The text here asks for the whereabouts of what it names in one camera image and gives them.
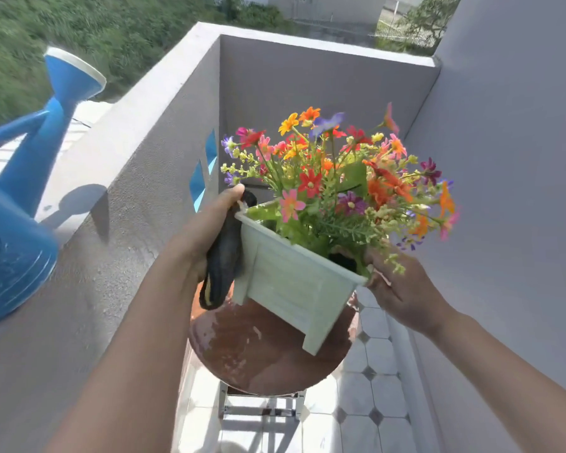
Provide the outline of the person's right hand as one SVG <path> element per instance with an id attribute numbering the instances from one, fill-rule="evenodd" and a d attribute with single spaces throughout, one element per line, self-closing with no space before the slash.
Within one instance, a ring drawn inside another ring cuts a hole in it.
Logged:
<path id="1" fill-rule="evenodd" d="M 370 290 L 377 303 L 402 325 L 430 339 L 460 317 L 429 278 L 418 259 L 395 248 L 369 247 L 364 260 L 392 271 L 392 289 Z"/>

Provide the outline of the person's left hand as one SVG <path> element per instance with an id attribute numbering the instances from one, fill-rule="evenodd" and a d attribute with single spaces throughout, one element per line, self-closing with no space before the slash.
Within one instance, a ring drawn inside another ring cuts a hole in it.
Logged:
<path id="1" fill-rule="evenodd" d="M 207 252 L 219 234 L 219 231 L 203 230 L 203 210 L 188 221 L 165 250 L 166 255 L 175 261 L 175 266 L 190 274 L 195 282 L 203 280 Z"/>

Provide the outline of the dark cloth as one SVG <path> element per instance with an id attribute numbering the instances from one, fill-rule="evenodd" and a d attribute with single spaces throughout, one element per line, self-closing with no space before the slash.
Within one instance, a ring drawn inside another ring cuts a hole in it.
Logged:
<path id="1" fill-rule="evenodd" d="M 199 304 L 204 310 L 221 307 L 229 290 L 242 271 L 242 223 L 235 216 L 241 207 L 257 205 L 256 196 L 245 190 L 240 203 L 235 203 L 226 214 L 223 226 L 207 252 L 207 268 L 199 293 Z"/>

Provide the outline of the pale green wooden planter box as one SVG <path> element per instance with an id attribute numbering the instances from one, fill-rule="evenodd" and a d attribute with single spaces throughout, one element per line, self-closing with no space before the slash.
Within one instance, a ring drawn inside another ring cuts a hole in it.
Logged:
<path id="1" fill-rule="evenodd" d="M 290 243 L 263 225 L 275 202 L 241 205 L 242 268 L 232 302 L 252 299 L 305 335 L 303 350 L 315 356 L 358 286 L 367 278 Z"/>

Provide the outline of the person's left forearm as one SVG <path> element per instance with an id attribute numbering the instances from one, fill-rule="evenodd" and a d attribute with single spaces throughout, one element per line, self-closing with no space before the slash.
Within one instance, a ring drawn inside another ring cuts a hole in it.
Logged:
<path id="1" fill-rule="evenodd" d="M 158 256 L 45 453 L 171 453 L 198 252 Z"/>

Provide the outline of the person's right forearm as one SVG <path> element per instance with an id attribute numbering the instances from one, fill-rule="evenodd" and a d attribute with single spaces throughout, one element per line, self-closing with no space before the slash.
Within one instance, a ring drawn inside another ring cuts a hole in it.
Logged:
<path id="1" fill-rule="evenodd" d="M 491 335 L 451 312 L 429 339 L 468 379 L 522 453 L 566 453 L 566 389 Z"/>

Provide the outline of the colourful artificial flower bouquet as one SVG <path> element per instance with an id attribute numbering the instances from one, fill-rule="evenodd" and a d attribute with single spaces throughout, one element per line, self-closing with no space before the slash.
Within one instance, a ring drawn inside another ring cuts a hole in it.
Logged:
<path id="1" fill-rule="evenodd" d="M 221 166 L 225 182 L 261 181 L 274 204 L 246 199 L 251 219 L 366 275 L 367 247 L 385 249 L 395 234 L 397 248 L 414 251 L 430 232 L 446 239 L 460 216 L 452 182 L 442 180 L 433 159 L 408 154 L 392 108 L 388 103 L 373 133 L 352 125 L 342 130 L 343 113 L 324 118 L 314 107 L 285 119 L 278 131 L 287 138 L 277 144 L 264 130 L 239 127 L 221 141 L 233 160 Z"/>

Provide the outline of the round brown stool top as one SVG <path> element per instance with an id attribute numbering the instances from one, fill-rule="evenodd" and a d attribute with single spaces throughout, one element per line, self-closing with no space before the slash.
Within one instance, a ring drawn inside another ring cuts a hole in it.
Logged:
<path id="1" fill-rule="evenodd" d="M 204 310 L 202 286 L 192 303 L 190 346 L 215 377 L 247 394 L 279 396 L 316 385 L 339 367 L 358 334 L 355 294 L 313 356 L 302 348 L 304 334 L 252 299 Z"/>

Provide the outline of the blue plastic watering can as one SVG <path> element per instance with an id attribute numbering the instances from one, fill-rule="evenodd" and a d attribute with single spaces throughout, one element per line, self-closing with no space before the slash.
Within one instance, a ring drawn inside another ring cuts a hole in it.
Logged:
<path id="1" fill-rule="evenodd" d="M 101 93 L 106 77 L 58 47 L 44 54 L 53 96 L 43 109 L 0 126 L 0 146 L 23 139 L 0 173 L 0 321 L 51 275 L 59 243 L 35 216 L 77 106 Z"/>

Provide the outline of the white fence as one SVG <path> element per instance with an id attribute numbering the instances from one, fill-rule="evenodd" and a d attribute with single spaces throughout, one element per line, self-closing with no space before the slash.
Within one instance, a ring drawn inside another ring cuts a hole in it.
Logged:
<path id="1" fill-rule="evenodd" d="M 382 38 L 397 43 L 405 43 L 423 48 L 434 47 L 437 44 L 436 37 L 428 31 L 413 30 L 403 25 L 390 25 L 379 21 L 375 32 L 375 38 Z"/>

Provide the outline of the green tree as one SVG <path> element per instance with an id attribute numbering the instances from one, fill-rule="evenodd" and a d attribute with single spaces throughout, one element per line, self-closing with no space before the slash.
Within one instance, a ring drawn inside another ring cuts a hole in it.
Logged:
<path id="1" fill-rule="evenodd" d="M 422 0 L 404 15 L 400 24 L 411 34 L 426 33 L 437 47 L 461 0 Z"/>

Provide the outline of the metal stool frame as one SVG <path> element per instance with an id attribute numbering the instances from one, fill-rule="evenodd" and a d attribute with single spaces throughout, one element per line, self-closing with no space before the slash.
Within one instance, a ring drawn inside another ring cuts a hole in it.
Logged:
<path id="1" fill-rule="evenodd" d="M 219 381 L 217 416 L 293 418 L 300 420 L 307 390 L 277 396 L 261 396 L 244 392 Z"/>

